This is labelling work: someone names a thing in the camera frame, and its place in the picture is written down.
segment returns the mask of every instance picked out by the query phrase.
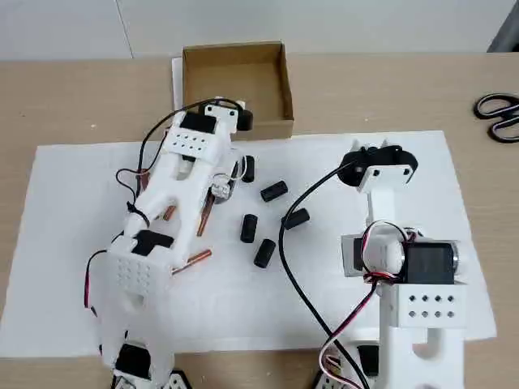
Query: copper pin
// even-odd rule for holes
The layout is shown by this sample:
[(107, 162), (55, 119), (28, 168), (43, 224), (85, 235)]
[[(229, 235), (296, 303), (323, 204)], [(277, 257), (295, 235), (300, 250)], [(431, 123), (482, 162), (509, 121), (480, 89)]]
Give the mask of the copper pin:
[(145, 190), (149, 183), (149, 172), (141, 174), (139, 176), (139, 180), (140, 180), (140, 185), (143, 187), (143, 190)]
[(175, 209), (177, 209), (177, 207), (175, 207), (174, 205), (170, 205), (169, 207), (167, 207), (167, 209), (164, 212), (164, 215), (162, 216), (162, 219), (165, 221), (171, 219), (171, 216), (173, 215), (173, 212), (175, 212)]
[(180, 267), (178, 269), (174, 269), (172, 272), (171, 272), (171, 275), (173, 274), (178, 274), (179, 272), (181, 272), (182, 270), (186, 270), (188, 267), (191, 267), (193, 266), (195, 263), (198, 263), (200, 261), (203, 261), (204, 259), (210, 257), (212, 255), (212, 251), (210, 249), (206, 249), (204, 251), (202, 251), (201, 253), (198, 253), (197, 255), (193, 255), (192, 257), (190, 257), (188, 260), (187, 260), (187, 263), (183, 266), (183, 267)]
[(212, 205), (214, 204), (215, 197), (213, 194), (209, 193), (208, 197), (205, 200), (204, 209), (202, 210), (202, 217), (200, 218), (200, 225), (198, 227), (198, 232), (196, 233), (197, 237), (201, 237), (205, 230), (205, 225), (208, 223), (209, 214), (212, 210)]

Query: open cardboard box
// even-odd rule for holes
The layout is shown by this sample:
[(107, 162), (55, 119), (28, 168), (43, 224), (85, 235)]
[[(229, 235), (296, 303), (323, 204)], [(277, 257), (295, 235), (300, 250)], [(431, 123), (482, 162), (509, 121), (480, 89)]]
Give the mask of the open cardboard box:
[(292, 136), (292, 93), (281, 42), (185, 47), (182, 68), (185, 105), (215, 96), (245, 101), (254, 127), (233, 140)]

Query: wooden table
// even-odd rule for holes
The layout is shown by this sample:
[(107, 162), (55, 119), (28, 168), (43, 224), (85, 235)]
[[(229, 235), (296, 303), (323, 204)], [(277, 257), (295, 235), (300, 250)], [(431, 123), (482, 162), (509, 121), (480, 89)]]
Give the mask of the wooden table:
[[(517, 54), (292, 55), (295, 133), (445, 131), (498, 325), (467, 344), (466, 387), (519, 387), (519, 144), (490, 141), (472, 103), (519, 93)], [(141, 140), (169, 112), (170, 61), (0, 63), (0, 306), (38, 144)], [(306, 388), (316, 351), (178, 356), (195, 388)], [(1, 387), (108, 387), (100, 358), (0, 360)]]

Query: robotic arm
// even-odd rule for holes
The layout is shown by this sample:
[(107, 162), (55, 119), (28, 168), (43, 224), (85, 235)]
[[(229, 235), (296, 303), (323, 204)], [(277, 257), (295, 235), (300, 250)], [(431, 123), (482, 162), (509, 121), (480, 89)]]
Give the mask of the robotic arm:
[[(462, 245), (424, 237), (396, 221), (394, 192), (410, 182), (418, 162), (384, 142), (380, 148), (355, 144), (341, 165), (338, 177), (368, 202), (364, 234), (343, 237), (345, 273), (384, 277), (376, 286), (379, 343), (350, 342), (346, 349), (375, 389), (462, 389), (466, 285), (455, 280)], [(343, 358), (325, 366), (316, 387), (334, 387), (337, 380), (362, 387), (351, 367)]]
[[(204, 203), (232, 195), (239, 162), (231, 134), (251, 128), (251, 113), (242, 102), (229, 107), (221, 100), (211, 100), (198, 113), (173, 116), (148, 184), (129, 207), (123, 233), (103, 261), (103, 302), (97, 316), (103, 362), (122, 377), (117, 387), (163, 387), (170, 379), (171, 278), (188, 264)], [(171, 205), (180, 224), (175, 237), (150, 229)]]

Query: black scissors handle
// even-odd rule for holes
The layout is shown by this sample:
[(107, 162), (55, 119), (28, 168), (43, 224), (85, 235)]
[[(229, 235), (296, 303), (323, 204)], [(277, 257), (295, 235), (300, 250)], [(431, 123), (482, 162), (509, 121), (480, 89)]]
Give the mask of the black scissors handle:
[[(483, 106), (488, 101), (500, 101), (507, 103), (504, 107), (493, 109), (491, 111), (483, 110)], [(519, 135), (517, 136), (503, 136), (500, 135), (500, 130), (505, 127), (513, 126), (519, 123), (519, 97), (509, 95), (507, 93), (491, 93), (483, 96), (481, 99), (476, 101), (473, 107), (474, 115), (479, 119), (493, 119), (502, 118), (503, 120), (494, 123), (488, 129), (488, 135), (501, 143), (515, 143), (519, 142)]]

